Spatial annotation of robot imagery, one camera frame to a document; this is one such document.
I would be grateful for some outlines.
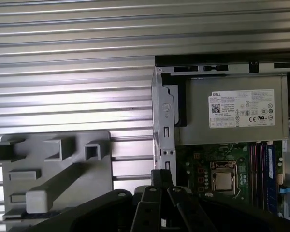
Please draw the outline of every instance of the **corrugated metal panel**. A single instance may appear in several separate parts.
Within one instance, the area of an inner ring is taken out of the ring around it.
[[[154,55],[274,48],[290,0],[0,0],[0,136],[110,130],[114,187],[133,191],[153,167]]]

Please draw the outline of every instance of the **green circuit board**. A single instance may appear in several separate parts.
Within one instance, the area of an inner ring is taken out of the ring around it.
[[[178,170],[194,193],[221,191],[249,202],[247,149],[246,143],[178,146]]]
[[[176,165],[177,184],[193,193],[220,192],[282,215],[281,141],[177,146]]]

